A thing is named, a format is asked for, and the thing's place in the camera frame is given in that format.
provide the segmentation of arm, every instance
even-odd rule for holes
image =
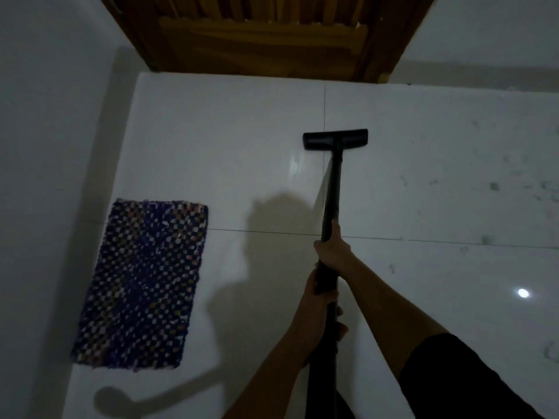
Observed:
[[[316,270],[312,271],[291,325],[258,368],[224,419],[282,418],[285,416],[295,379],[316,348],[326,324],[326,306],[337,292],[314,293]],[[340,337],[347,332],[340,325]]]
[[[428,337],[447,332],[434,319],[410,303],[357,259],[332,222],[332,237],[315,242],[320,260],[346,280],[388,367],[396,377],[411,352]]]
[[[416,417],[541,418],[473,350],[357,259],[336,221],[315,249],[349,284]]]

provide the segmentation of black sleeve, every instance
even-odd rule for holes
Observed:
[[[410,355],[400,387],[417,418],[541,418],[454,335],[427,338]]]

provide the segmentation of floor tile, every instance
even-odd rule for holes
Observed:
[[[559,414],[559,258],[555,250],[346,239],[390,286],[456,334],[544,417]],[[518,289],[530,296],[521,298]],[[413,417],[360,322],[354,353],[358,417]]]
[[[289,325],[316,260],[312,236],[208,232],[182,365],[172,371],[74,366],[64,418],[107,409],[167,419],[219,418]],[[559,413],[559,259],[553,250],[351,238],[353,251],[409,300],[470,345],[547,417]],[[520,298],[525,288],[530,297]],[[338,389],[357,417],[411,417],[348,287],[339,284]],[[306,371],[288,418],[302,417]]]
[[[348,236],[559,246],[559,95],[326,84]]]
[[[324,156],[302,136],[324,129],[320,81],[145,74],[136,89],[116,176],[116,197],[209,206],[217,229],[313,233],[283,205],[247,223],[266,200],[321,201]]]
[[[316,261],[314,239],[208,231],[182,365],[138,373],[75,365],[64,418],[101,417],[100,410],[115,408],[140,409],[145,417],[220,418],[287,330]],[[303,373],[289,417],[301,417],[305,394]],[[141,402],[130,407],[126,397]]]

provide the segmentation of forearm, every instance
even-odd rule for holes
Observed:
[[[399,379],[411,352],[427,337],[446,330],[361,260],[352,258],[342,269],[340,274],[351,288],[390,370]]]
[[[224,419],[283,418],[304,355],[286,335],[273,348]]]

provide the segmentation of white tile floor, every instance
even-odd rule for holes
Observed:
[[[136,374],[74,366],[64,417],[222,415],[285,331],[315,261],[326,165],[301,135],[324,126],[370,131],[369,145],[344,157],[340,220],[355,253],[541,414],[559,415],[559,360],[544,356],[559,344],[559,256],[549,248],[559,204],[539,185],[558,176],[558,106],[545,94],[144,75],[113,197],[210,207],[184,361]],[[476,245],[481,235],[494,244]],[[359,418],[411,417],[343,283],[340,304],[351,329],[340,391]],[[305,378],[289,417],[303,417]]]

